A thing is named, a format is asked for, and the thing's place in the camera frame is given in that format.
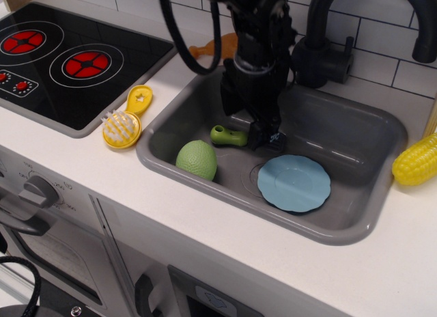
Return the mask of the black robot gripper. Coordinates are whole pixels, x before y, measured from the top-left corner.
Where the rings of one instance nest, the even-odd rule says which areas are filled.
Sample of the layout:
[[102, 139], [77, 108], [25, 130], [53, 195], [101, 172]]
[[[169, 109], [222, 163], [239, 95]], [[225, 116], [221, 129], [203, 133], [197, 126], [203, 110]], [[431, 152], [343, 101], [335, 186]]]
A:
[[278, 97], [287, 85], [290, 57], [284, 55], [264, 74], [249, 74], [237, 68], [234, 61], [225, 60], [221, 79], [221, 101], [226, 116], [242, 109], [252, 115], [248, 147], [283, 150], [283, 133], [272, 133], [266, 126], [278, 126], [281, 116]]

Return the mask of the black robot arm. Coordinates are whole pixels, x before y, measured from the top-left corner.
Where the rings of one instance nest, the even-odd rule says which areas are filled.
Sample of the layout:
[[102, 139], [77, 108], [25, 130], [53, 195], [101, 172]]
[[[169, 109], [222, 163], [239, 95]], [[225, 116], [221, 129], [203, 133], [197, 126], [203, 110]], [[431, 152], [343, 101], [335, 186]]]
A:
[[231, 12], [238, 38], [223, 62], [221, 99], [226, 115], [246, 110], [253, 118], [248, 146], [255, 150], [279, 136], [278, 97], [287, 85], [296, 31], [287, 0], [210, 0]]

